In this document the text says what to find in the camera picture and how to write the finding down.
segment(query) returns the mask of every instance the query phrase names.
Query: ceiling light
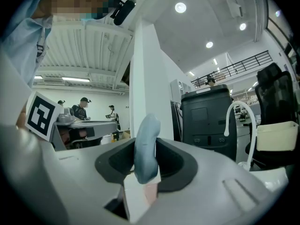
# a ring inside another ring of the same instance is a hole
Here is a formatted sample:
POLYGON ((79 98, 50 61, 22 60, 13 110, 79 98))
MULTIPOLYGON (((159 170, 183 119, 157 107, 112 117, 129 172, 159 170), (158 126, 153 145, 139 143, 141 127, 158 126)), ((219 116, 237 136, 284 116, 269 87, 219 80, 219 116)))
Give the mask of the ceiling light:
POLYGON ((66 81, 77 81, 77 82, 86 82, 89 83, 89 79, 84 79, 84 78, 74 78, 74 77, 62 77, 63 80, 66 81))
POLYGON ((242 23, 242 24, 240 25, 240 30, 243 31, 243 30, 246 29, 246 27, 247 27, 247 25, 246 25, 245 23, 242 23))
POLYGON ((214 44, 213 44, 212 42, 208 42, 208 43, 206 44, 206 47, 207 47, 207 48, 211 48, 213 45, 214 45, 214 44))
POLYGON ((186 9, 187 9, 187 6, 182 2, 179 2, 175 5, 175 10, 178 13, 184 13, 186 11, 186 9))

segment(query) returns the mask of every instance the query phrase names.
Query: black railing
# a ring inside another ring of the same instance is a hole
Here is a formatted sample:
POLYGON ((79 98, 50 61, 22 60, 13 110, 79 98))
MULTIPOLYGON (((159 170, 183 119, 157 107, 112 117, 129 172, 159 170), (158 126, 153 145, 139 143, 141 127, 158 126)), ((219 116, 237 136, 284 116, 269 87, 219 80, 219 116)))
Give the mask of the black railing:
POLYGON ((226 79, 228 77, 241 74, 263 64, 273 61, 269 51, 261 52, 255 56, 249 57, 230 66, 220 69, 219 71, 212 72, 206 76, 200 77, 194 81, 192 84, 196 89, 207 85, 207 77, 210 76, 215 79, 216 82, 226 79))

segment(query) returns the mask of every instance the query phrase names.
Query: white basket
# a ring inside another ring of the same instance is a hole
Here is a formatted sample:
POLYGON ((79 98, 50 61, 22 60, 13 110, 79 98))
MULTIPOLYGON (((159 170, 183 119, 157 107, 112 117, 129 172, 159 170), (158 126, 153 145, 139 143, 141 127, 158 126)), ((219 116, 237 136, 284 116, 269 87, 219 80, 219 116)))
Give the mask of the white basket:
POLYGON ((258 151, 292 151, 295 149, 298 124, 289 121, 257 127, 258 151))

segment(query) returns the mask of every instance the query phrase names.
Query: cardboard box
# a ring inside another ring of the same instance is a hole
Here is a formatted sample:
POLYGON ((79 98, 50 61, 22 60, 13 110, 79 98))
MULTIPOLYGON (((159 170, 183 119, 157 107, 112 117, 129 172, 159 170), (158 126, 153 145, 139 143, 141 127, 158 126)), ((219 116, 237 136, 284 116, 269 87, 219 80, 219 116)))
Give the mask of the cardboard box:
POLYGON ((122 139, 130 138, 130 130, 124 131, 122 134, 122 139))

